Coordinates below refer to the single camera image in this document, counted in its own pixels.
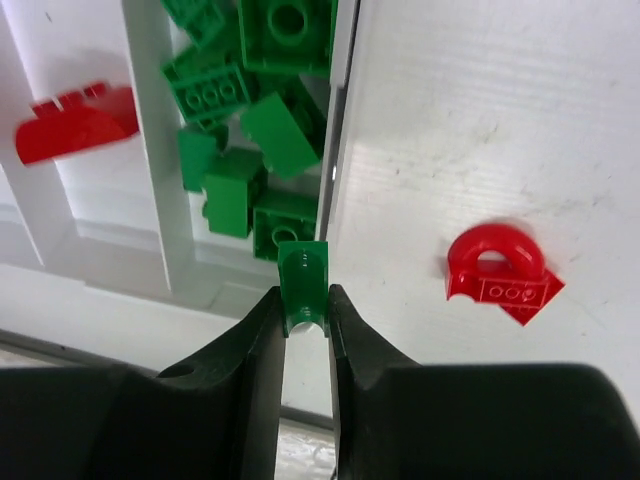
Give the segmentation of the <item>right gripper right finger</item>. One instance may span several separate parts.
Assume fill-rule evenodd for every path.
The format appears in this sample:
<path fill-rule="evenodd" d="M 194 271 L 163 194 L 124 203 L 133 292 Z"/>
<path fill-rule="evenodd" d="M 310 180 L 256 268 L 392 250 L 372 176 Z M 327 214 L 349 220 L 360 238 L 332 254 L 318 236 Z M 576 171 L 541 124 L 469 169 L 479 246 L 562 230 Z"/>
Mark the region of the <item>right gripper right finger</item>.
<path fill-rule="evenodd" d="M 633 422 L 580 364 L 422 365 L 328 294 L 342 479 L 629 479 Z"/>

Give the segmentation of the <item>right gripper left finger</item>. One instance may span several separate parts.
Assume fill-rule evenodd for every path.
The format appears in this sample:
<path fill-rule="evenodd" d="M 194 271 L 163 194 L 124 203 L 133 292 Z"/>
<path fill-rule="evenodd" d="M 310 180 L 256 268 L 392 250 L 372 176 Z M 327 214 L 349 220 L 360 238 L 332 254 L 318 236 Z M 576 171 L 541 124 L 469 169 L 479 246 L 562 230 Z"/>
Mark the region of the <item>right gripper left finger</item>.
<path fill-rule="evenodd" d="M 270 479 L 285 354 L 281 293 L 150 377 L 122 364 L 1 373 L 5 479 Z"/>

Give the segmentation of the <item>red arch lego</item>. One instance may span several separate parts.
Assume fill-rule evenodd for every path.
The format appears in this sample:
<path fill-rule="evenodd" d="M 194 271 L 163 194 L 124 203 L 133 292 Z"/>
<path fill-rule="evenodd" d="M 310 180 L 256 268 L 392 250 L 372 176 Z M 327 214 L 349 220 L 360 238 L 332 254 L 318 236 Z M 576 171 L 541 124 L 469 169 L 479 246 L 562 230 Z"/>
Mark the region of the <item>red arch lego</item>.
<path fill-rule="evenodd" d="M 14 145 L 21 163 L 31 166 L 126 140 L 139 132 L 133 90 L 97 81 L 30 105 Z"/>

